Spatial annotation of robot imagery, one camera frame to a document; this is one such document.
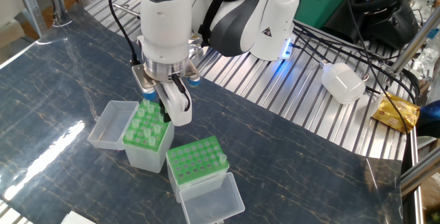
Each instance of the marble pattern surface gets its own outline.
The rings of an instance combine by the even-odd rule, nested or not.
[[[110,100],[141,100],[125,40],[81,7],[0,70],[0,195],[36,224],[185,223],[166,174],[87,136]],[[173,147],[216,135],[246,210],[225,223],[401,223],[400,161],[366,159],[207,80]]]

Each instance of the white robot link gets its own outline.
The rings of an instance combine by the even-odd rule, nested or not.
[[[289,58],[299,0],[141,0],[141,65],[133,74],[145,98],[155,92],[175,126],[192,120],[182,82],[200,81],[188,39],[198,36],[224,56],[251,52],[262,60]]]

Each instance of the black cable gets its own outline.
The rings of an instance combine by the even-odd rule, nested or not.
[[[396,107],[396,105],[394,104],[394,102],[391,100],[390,96],[388,96],[388,94],[387,94],[386,91],[385,91],[384,86],[382,86],[381,82],[379,81],[379,78],[377,77],[376,72],[374,72],[373,64],[372,64],[372,62],[371,62],[370,57],[368,56],[369,53],[368,53],[367,48],[365,47],[364,39],[362,38],[362,35],[361,35],[360,31],[359,31],[359,27],[358,27],[358,25],[356,24],[356,18],[355,18],[355,15],[354,15],[354,13],[353,13],[353,10],[352,10],[352,8],[351,8],[351,2],[350,2],[350,0],[346,0],[346,2],[347,2],[347,4],[348,4],[348,6],[349,6],[350,16],[351,16],[352,21],[353,21],[354,24],[355,24],[355,28],[356,28],[357,35],[359,36],[360,42],[361,42],[361,44],[362,44],[362,46],[363,46],[363,48],[364,48],[365,55],[366,55],[366,60],[368,61],[368,65],[369,65],[369,67],[370,67],[371,73],[373,74],[374,78],[376,79],[376,82],[377,82],[377,84],[379,85],[380,89],[384,92],[384,94],[385,94],[386,98],[388,99],[388,101],[389,101],[389,102],[391,103],[391,105],[394,107],[394,109],[396,110],[397,114],[399,114],[399,117],[401,118],[402,122],[404,123],[405,134],[407,134],[407,136],[408,136],[408,127],[406,126],[405,119],[404,119],[403,115],[400,113],[399,109]]]
[[[337,48],[335,46],[333,46],[330,43],[327,43],[326,41],[321,40],[321,38],[319,38],[318,36],[316,36],[315,34],[311,33],[310,31],[308,31],[305,27],[303,27],[301,24],[297,24],[298,27],[302,27],[304,28],[304,31],[302,32],[308,32],[308,35],[313,37],[314,39],[318,40],[319,42],[321,42],[322,44],[326,45],[327,47],[330,47],[331,49],[334,49],[335,51],[338,51],[342,54],[345,54],[347,56],[350,56],[351,58],[354,58],[362,63],[366,63],[368,64],[368,62],[362,58],[360,58],[359,56],[353,55],[349,52],[344,51],[343,49]],[[302,38],[301,36],[299,36],[299,39],[303,40],[306,43],[306,40],[304,38]],[[319,57],[321,57],[322,59],[326,59],[320,52],[318,52],[318,50],[316,50],[313,46],[308,45],[308,47],[310,49],[312,49],[313,51],[315,51],[315,53],[317,55],[319,55]],[[373,67],[378,70],[379,72],[383,73],[384,75],[388,76],[389,78],[393,79],[397,84],[399,84],[410,96],[411,100],[413,103],[416,103],[416,97],[413,95],[413,93],[411,92],[411,90],[404,84],[402,83],[400,80],[398,80],[396,77],[390,75],[387,71],[383,70],[381,67],[378,67],[376,65],[373,65]]]
[[[109,0],[109,8],[110,8],[111,15],[115,19],[116,23],[118,24],[119,29],[121,29],[121,32],[124,34],[125,40],[127,41],[127,43],[130,46],[130,50],[131,50],[131,65],[132,66],[140,65],[141,63],[138,60],[138,55],[136,55],[135,48],[134,48],[133,44],[130,41],[129,35],[127,35],[127,33],[125,32],[124,27],[122,26],[121,22],[119,21],[118,17],[116,16],[115,10],[113,9],[113,1],[112,0]]]
[[[185,86],[183,86],[183,84],[177,74],[171,75],[171,80],[173,80],[174,84],[177,85],[177,88],[179,89],[179,91],[185,95],[185,98],[188,101],[188,105],[186,106],[185,111],[188,111],[191,107],[191,99],[188,96],[188,94],[186,93]]]
[[[416,9],[416,10],[413,10],[413,11],[419,11],[419,14],[420,14],[420,26],[424,26],[424,18],[421,16],[421,11],[420,11],[420,9]]]

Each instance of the translucent box lid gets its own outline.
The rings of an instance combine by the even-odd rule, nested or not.
[[[188,224],[213,224],[245,211],[234,175],[228,172],[180,191]]]
[[[138,107],[136,101],[110,101],[87,140],[96,148],[124,150],[122,137]]]

